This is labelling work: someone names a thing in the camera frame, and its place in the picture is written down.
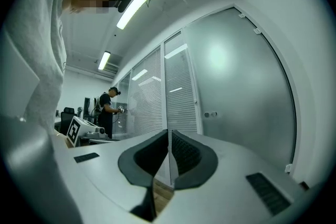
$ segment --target office chair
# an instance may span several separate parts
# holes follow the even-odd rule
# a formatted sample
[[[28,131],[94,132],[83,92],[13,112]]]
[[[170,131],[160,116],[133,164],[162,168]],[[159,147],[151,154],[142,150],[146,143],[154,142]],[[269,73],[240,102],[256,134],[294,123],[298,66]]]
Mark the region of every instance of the office chair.
[[[73,108],[64,108],[63,111],[66,112],[66,113],[74,113],[75,109],[73,109]]]
[[[67,135],[73,116],[76,116],[76,114],[61,112],[61,128],[60,128],[61,134]]]

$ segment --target wall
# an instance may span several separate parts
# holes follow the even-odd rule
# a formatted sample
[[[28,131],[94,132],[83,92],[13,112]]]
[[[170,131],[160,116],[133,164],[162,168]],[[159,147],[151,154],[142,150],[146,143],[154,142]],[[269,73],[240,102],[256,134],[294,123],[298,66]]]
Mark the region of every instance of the wall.
[[[111,82],[109,81],[66,69],[62,94],[57,109],[61,112],[65,107],[69,107],[74,108],[75,113],[77,113],[77,108],[84,106],[85,97],[94,98],[100,96],[103,92],[107,92],[110,87]]]
[[[193,0],[162,16],[121,62],[116,81],[160,42],[192,21],[235,5],[271,42],[289,77],[297,110],[297,145],[291,175],[309,186],[334,164],[336,30],[325,0]]]

